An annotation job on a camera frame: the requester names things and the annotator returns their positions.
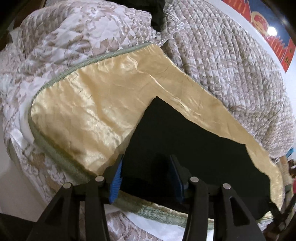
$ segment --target quilted stitching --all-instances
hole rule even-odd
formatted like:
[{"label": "quilted stitching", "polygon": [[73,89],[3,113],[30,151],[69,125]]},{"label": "quilted stitching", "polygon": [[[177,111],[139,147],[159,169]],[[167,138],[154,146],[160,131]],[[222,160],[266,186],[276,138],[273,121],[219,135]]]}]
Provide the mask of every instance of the quilted stitching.
[{"label": "quilted stitching", "polygon": [[238,23],[203,0],[174,8],[184,24],[163,51],[216,96],[271,157],[294,143],[295,118],[280,68]]}]

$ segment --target metal screw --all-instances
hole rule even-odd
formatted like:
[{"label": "metal screw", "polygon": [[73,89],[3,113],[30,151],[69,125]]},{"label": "metal screw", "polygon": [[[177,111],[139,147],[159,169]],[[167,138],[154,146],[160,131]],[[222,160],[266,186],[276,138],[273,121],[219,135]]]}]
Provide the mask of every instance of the metal screw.
[{"label": "metal screw", "polygon": [[104,177],[103,176],[96,176],[96,181],[102,182],[102,181],[104,181]]},{"label": "metal screw", "polygon": [[70,188],[71,186],[72,186],[71,183],[65,183],[65,184],[63,185],[63,188],[68,189],[68,188]]},{"label": "metal screw", "polygon": [[192,181],[193,183],[196,183],[199,181],[198,177],[191,177],[190,181]]},{"label": "metal screw", "polygon": [[231,188],[230,184],[228,184],[228,183],[224,183],[223,187],[227,190],[229,190]]}]

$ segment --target green piping trim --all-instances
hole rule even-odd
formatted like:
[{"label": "green piping trim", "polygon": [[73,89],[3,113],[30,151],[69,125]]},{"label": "green piping trim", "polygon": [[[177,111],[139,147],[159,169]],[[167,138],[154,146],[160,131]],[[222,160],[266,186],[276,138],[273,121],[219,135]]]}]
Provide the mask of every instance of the green piping trim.
[{"label": "green piping trim", "polygon": [[[65,153],[63,150],[61,150],[58,146],[55,146],[53,142],[48,140],[46,136],[42,134],[38,130],[38,128],[35,126],[35,123],[32,120],[31,117],[31,109],[33,102],[35,98],[39,95],[39,93],[44,90],[47,87],[52,86],[56,82],[59,82],[60,80],[63,80],[66,76],[73,73],[77,69],[83,68],[89,64],[93,64],[108,58],[116,57],[122,54],[130,53],[136,50],[139,50],[141,48],[144,48],[151,43],[143,43],[135,47],[131,47],[124,50],[118,50],[112,53],[106,53],[100,56],[97,56],[95,58],[90,58],[86,61],[83,61],[71,68],[69,68],[67,71],[59,74],[52,80],[50,80],[48,83],[44,84],[40,90],[34,95],[31,104],[29,106],[29,112],[28,112],[28,122],[31,129],[31,132],[35,138],[34,142],[45,152],[47,153],[53,160],[55,160],[64,170],[67,171],[67,173],[73,177],[77,182],[79,183],[86,183],[90,180],[91,176],[94,176],[93,173],[87,171],[82,165],[80,165],[77,161],[75,161],[70,155]],[[119,192],[118,198],[115,200],[114,205],[118,208],[121,208],[122,210],[126,210],[135,214],[138,214],[144,218],[152,219],[155,221],[158,221],[160,223],[165,224],[172,224],[172,225],[178,225],[181,227],[186,226],[187,218],[173,215],[167,212],[164,212],[159,209],[155,209],[151,206],[148,206],[145,204],[146,201],[143,201],[142,203],[138,200],[135,201],[132,198],[130,199],[127,194],[124,192]],[[213,229],[213,220],[209,219],[208,221],[208,230]]]},{"label": "green piping trim", "polygon": [[52,86],[53,84],[59,82],[60,80],[63,80],[66,76],[73,73],[77,69],[83,68],[89,64],[93,64],[108,58],[116,57],[122,54],[130,53],[135,50],[139,50],[141,48],[144,48],[151,43],[143,43],[128,49],[121,49],[115,52],[106,53],[100,56],[97,56],[95,58],[89,58],[71,68],[69,68],[67,71],[59,74],[46,84],[44,84],[34,95],[30,106],[29,106],[29,113],[28,113],[28,122],[31,129],[31,132],[34,136],[34,142],[38,143],[38,146],[47,153],[53,160],[55,160],[62,168],[64,168],[71,177],[75,178],[75,180],[86,183],[90,180],[92,174],[91,172],[87,171],[82,165],[80,165],[78,162],[76,162],[70,155],[68,155],[65,151],[61,150],[58,146],[56,146],[52,141],[48,140],[46,136],[43,135],[43,133],[38,130],[35,123],[32,120],[31,117],[31,109],[34,100],[36,97],[40,94],[41,91],[43,91],[45,88]]}]

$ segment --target white floral fabric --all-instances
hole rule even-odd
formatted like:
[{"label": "white floral fabric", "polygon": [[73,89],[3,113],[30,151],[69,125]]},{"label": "white floral fabric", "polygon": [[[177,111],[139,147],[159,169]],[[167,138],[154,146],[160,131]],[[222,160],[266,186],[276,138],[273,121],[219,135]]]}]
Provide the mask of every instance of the white floral fabric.
[{"label": "white floral fabric", "polygon": [[[284,155],[292,146],[295,119],[279,67],[240,25],[202,0],[168,1],[161,33],[151,28],[150,21],[147,12],[104,0],[63,1],[29,15],[16,43],[0,52],[4,140],[45,202],[72,180],[23,138],[20,105],[69,67],[143,42],[162,46],[272,157]],[[113,240],[120,240],[117,229],[113,231],[118,235]],[[126,238],[134,240],[130,234]],[[140,236],[153,239],[145,233]]]}]

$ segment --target white wall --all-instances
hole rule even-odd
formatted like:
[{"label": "white wall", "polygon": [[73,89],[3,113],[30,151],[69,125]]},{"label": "white wall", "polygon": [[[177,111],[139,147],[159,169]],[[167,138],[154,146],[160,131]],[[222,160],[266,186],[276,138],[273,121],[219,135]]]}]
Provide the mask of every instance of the white wall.
[{"label": "white wall", "polygon": [[290,98],[293,113],[296,116],[296,51],[285,77],[287,94]]}]

